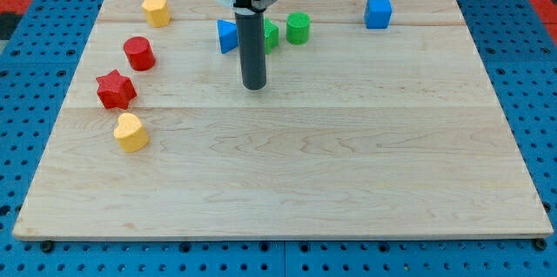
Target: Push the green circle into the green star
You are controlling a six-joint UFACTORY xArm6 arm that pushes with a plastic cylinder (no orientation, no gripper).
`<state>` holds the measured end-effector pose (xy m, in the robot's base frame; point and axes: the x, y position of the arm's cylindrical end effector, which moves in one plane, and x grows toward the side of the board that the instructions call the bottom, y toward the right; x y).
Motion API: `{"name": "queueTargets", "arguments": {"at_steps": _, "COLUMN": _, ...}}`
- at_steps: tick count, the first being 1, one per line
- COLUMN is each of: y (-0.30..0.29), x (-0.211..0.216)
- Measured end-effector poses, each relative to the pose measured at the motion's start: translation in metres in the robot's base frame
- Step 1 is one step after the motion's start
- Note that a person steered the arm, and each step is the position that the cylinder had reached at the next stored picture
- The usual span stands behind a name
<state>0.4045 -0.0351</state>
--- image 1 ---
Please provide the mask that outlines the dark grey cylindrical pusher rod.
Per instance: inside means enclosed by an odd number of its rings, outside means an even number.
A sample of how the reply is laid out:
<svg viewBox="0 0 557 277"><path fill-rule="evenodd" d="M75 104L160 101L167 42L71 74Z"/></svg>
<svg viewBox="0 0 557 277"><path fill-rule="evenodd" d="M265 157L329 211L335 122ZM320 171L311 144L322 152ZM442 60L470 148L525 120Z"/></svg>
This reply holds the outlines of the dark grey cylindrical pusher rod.
<svg viewBox="0 0 557 277"><path fill-rule="evenodd" d="M258 91L266 85L265 30L262 13L235 14L243 86Z"/></svg>

